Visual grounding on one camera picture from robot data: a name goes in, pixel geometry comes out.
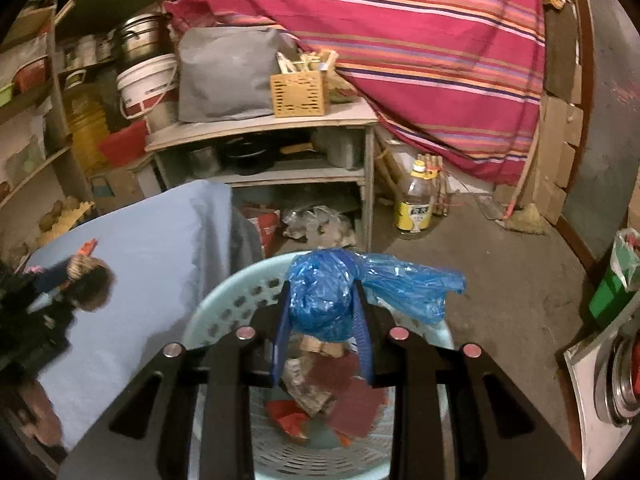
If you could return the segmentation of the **maroon scouring pad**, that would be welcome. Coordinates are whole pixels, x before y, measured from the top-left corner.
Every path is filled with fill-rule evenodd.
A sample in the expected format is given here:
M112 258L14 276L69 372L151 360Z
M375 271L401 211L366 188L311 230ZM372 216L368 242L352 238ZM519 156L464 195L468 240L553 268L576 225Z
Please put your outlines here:
M326 426L349 439L362 439L370 434L386 404L387 394L384 388L372 388L360 375L355 353L345 353L339 359L316 356L310 380L332 393L324 410Z

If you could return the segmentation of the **brown paper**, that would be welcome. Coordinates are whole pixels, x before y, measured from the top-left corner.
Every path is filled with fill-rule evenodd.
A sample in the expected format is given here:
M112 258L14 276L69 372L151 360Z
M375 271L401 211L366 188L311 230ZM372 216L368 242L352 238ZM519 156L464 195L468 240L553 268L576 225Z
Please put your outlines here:
M310 417L320 413L332 399L332 393L316 386L310 380L310 372L314 366L312 356L299 356L287 359L282 373L282 382L290 396L298 406Z

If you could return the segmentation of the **brown paper wad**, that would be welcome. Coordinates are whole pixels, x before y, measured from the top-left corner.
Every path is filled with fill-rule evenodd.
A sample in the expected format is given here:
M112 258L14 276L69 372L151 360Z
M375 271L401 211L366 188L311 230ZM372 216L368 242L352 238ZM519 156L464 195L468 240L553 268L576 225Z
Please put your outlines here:
M345 347L341 342L326 342L309 335L303 336L300 342L300 350L317 353L320 356L328 356L333 359L339 359L345 354Z

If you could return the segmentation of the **blue plastic bag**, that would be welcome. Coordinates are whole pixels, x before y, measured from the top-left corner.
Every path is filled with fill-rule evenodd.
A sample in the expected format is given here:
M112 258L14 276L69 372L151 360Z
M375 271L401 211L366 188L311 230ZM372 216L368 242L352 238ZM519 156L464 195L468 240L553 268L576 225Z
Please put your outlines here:
M294 257L285 279L292 330L327 342L352 336L352 297L357 283L369 299L382 300L423 324L442 321L447 295L466 289L466 279L459 271L343 248Z

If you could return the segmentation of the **orange plastic bag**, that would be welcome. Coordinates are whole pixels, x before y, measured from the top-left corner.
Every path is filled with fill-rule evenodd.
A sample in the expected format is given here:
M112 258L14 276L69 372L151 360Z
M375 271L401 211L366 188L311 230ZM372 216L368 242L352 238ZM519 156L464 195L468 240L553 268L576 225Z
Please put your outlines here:
M90 257L94 250L96 249L96 245L98 244L98 240L96 238L92 238L82 244L81 248L78 249L77 255L82 255L86 257Z

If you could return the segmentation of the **green trash bin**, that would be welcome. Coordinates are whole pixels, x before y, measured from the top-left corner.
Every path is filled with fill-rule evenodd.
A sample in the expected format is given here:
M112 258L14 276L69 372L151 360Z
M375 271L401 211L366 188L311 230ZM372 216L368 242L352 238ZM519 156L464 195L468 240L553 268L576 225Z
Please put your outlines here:
M588 309L599 328L609 326L639 290L639 232L618 231L610 262Z

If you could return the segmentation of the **light blue plastic basket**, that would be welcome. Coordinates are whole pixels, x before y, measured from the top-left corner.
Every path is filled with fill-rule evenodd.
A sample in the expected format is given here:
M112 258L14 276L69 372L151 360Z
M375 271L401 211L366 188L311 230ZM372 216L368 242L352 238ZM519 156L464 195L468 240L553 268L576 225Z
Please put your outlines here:
M254 263L218 285L182 337L188 349L216 344L260 321L292 287L296 255ZM258 479L385 479L390 474L395 390L364 381L356 340L329 342L291 328L270 344L283 366L273 388L250 389Z

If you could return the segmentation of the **blue tablecloth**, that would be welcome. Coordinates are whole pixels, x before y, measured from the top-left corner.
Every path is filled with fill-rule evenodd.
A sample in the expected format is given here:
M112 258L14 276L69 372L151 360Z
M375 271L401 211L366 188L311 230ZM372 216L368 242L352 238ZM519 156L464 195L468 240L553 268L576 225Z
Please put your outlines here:
M76 314L70 348L39 375L66 450L229 275L231 226L230 188L198 180L78 226L29 259L52 266L94 238L115 275L106 305Z

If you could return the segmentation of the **straw broom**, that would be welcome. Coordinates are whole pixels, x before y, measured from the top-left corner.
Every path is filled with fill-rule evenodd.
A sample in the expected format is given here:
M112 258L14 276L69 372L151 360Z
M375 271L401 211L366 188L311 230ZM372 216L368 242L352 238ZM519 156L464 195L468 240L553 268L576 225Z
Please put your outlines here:
M542 218L542 215L533 202L529 202L523 208L516 208L518 201L523 196L525 185L529 180L530 173L534 166L539 144L539 133L539 126L536 126L532 145L530 146L523 170L501 219L502 226L507 231L528 235L544 235L547 232L546 220Z

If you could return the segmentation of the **yellow egg tray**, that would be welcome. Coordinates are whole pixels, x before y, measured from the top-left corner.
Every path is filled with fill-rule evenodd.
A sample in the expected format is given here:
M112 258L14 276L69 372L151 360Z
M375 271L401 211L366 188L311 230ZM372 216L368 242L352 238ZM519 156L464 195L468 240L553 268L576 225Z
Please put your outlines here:
M57 200L51 210L38 221L39 234L36 237L38 247L46 246L58 237L89 221L96 213L96 204L67 196Z

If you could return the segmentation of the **cooking oil bottle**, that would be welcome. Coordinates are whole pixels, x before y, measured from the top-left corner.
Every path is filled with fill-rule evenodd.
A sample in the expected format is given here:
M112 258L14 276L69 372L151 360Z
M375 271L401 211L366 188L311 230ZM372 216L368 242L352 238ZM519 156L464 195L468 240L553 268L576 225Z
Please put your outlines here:
M437 198L437 171L416 159L401 181L396 200L394 223L403 236L420 236L431 225Z

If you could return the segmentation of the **red plastic basin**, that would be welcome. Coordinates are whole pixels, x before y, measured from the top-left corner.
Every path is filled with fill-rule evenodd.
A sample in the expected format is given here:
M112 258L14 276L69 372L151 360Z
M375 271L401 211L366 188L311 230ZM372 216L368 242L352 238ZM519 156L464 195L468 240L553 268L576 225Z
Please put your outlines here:
M123 167L134 162L145 153L148 127L144 120L109 134L98 144L98 149L114 167Z

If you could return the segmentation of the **wooden shelf unit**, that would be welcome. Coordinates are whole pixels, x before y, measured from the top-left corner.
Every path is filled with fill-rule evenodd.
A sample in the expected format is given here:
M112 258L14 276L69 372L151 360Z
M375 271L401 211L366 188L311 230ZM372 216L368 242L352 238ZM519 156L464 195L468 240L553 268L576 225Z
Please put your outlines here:
M279 133L300 128L337 128L340 133L363 134L363 160L355 169L331 165L321 155L276 155L272 167L258 174L237 174L229 169L214 177L232 188L254 186L355 183L360 189L361 221L357 224L358 247L369 250L372 244L374 202L374 127L378 123L372 107L363 99L337 104L326 116L277 118L272 115L231 122L199 122L169 126L149 137L145 151L156 159L160 174L170 188L183 184L186 167L180 162L178 148L207 141L234 139L246 134L268 134L274 140Z

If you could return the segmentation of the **yellow oil jug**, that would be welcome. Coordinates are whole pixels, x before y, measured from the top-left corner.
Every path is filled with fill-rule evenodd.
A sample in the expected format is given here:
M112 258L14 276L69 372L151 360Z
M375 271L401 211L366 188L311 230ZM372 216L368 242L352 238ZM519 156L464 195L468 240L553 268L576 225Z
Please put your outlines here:
M86 81L86 70L70 73L62 93L66 124L72 138L72 153L80 168L89 177L106 169L108 161L99 144L110 129L96 84Z

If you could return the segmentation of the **white plastic bucket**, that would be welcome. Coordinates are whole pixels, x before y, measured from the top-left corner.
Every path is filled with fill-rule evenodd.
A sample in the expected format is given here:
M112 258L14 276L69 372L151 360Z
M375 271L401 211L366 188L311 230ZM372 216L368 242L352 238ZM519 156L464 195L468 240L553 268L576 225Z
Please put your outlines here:
M174 54L140 62L116 77L120 114L136 120L153 113L160 104L177 104L178 87L179 66Z

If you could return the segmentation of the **grey fabric bag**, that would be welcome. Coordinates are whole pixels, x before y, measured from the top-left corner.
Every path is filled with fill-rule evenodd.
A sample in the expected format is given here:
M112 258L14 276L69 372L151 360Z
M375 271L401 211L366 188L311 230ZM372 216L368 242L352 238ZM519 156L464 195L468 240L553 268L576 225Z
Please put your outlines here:
M178 44L180 122L223 122L273 113L277 55L298 58L295 41L271 27L200 27Z

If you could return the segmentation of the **yellow utensil holder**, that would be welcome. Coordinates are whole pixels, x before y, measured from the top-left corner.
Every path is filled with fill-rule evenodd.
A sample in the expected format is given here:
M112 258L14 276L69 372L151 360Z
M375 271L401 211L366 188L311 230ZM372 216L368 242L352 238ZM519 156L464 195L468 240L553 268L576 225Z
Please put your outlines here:
M270 76L273 114L277 118L318 117L329 113L328 75L338 54L334 50L303 52L297 61L276 54L280 73Z

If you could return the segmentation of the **red striped blanket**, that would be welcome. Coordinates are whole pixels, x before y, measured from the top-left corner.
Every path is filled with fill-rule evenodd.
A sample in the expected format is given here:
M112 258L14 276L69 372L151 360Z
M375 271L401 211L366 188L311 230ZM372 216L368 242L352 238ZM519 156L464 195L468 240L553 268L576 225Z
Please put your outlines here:
M175 28L272 26L338 73L399 140L514 184L544 86L540 0L166 0Z

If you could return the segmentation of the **metal pot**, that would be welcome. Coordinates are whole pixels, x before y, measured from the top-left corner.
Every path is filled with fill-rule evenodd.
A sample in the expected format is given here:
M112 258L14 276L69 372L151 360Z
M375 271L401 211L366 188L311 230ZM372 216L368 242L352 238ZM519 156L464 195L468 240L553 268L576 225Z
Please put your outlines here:
M170 13L143 13L114 30L113 55L120 70L174 52L168 25Z

